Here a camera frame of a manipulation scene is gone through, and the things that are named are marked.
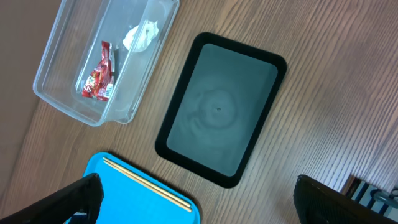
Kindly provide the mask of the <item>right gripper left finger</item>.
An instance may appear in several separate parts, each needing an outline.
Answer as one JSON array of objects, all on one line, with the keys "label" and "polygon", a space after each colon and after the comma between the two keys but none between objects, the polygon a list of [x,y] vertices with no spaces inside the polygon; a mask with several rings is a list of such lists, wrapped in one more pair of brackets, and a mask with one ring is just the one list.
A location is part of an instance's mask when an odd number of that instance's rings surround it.
[{"label": "right gripper left finger", "polygon": [[96,223],[103,199],[100,176],[93,173],[1,219],[1,223]]}]

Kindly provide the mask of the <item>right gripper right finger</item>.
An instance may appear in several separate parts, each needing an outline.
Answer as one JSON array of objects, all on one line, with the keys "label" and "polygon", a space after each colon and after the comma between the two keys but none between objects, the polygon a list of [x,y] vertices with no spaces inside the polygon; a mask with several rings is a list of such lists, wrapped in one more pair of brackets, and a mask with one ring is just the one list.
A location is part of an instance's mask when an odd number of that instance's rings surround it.
[{"label": "right gripper right finger", "polygon": [[294,205],[300,222],[306,224],[395,224],[307,175],[297,177]]}]

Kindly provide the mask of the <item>red snack wrapper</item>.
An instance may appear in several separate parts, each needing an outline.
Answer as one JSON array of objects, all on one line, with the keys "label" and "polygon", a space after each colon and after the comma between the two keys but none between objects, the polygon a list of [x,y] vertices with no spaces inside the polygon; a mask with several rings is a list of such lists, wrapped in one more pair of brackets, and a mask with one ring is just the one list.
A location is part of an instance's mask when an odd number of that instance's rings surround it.
[{"label": "red snack wrapper", "polygon": [[115,81],[113,45],[101,42],[101,60],[90,73],[83,85],[82,96],[100,101],[108,101],[114,88]]}]

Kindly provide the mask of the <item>white napkin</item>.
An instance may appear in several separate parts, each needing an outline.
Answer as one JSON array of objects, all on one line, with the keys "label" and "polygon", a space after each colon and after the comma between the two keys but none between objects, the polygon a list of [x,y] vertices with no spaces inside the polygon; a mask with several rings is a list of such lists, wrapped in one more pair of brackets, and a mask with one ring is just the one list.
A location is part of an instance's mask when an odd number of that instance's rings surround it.
[{"label": "white napkin", "polygon": [[[157,26],[158,21],[152,22],[146,20],[144,23],[144,27],[142,28],[141,34],[138,37],[138,41],[134,48],[134,52],[142,52],[150,43],[156,38],[157,34],[159,33],[159,28]],[[137,31],[139,26],[135,26],[132,28],[123,39],[122,43],[123,46],[127,49],[131,48],[132,43],[137,37]]]}]

